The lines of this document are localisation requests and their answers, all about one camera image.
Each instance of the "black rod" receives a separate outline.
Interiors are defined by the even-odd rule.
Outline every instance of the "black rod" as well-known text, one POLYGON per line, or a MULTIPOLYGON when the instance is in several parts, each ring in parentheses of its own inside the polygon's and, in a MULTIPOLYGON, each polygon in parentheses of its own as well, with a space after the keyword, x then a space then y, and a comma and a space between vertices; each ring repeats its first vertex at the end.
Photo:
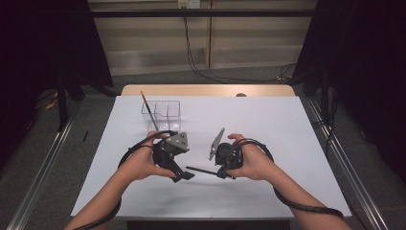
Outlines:
POLYGON ((331 15, 315 10, 92 10, 93 17, 313 17, 331 15))
POLYGON ((205 170, 201 170, 201 169, 194 168, 194 167, 190 167, 190 166, 187 166, 186 169, 192 170, 192 171, 198 171, 198 172, 201 172, 201 173, 207 173, 207 174, 217 175, 217 173, 215 173, 215 172, 205 171, 205 170))

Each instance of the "power outlet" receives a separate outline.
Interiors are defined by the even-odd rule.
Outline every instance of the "power outlet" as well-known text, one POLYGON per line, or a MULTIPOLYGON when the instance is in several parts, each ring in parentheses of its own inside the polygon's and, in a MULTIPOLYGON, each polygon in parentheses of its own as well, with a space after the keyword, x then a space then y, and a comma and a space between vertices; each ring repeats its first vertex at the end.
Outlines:
POLYGON ((188 9, 189 8, 189 0, 178 0, 178 8, 179 9, 188 9))
POLYGON ((189 9, 200 9, 200 0, 189 0, 189 9))

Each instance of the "clear plastic box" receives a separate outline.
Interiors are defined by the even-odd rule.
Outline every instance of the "clear plastic box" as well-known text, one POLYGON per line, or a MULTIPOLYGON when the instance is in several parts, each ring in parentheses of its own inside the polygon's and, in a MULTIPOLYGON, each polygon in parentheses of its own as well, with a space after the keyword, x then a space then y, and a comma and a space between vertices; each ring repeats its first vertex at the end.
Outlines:
POLYGON ((147 130, 181 130, 180 102, 179 101, 147 101, 150 114, 145 103, 141 113, 147 125, 147 130))

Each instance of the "white wall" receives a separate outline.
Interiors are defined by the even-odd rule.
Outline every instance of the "white wall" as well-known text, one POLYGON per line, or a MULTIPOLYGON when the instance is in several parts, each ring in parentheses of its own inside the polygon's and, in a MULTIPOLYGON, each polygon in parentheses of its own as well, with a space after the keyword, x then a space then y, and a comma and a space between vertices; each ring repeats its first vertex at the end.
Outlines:
MULTIPOLYGON (((213 2, 210 5, 211 1, 201 0, 201 7, 314 9, 317 0, 213 2)), ((176 9, 177 1, 89 0, 89 5, 92 10, 176 9)), ((113 76, 190 69, 182 18, 95 18, 95 21, 113 76)), ((310 18, 286 17, 188 18, 194 62, 199 69, 296 62, 309 22, 310 18)))

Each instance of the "gray tool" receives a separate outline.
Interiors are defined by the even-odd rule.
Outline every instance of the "gray tool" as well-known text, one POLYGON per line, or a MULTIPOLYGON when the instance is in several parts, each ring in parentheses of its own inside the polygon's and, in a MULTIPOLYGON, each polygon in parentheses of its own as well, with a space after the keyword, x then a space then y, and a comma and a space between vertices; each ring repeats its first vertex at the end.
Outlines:
POLYGON ((212 143, 212 148, 210 149, 210 157, 209 160, 212 160, 213 156, 215 156, 215 153, 217 152, 218 145, 220 145, 221 137, 223 137, 224 134, 224 127, 220 130, 218 135, 215 137, 213 143, 212 143))

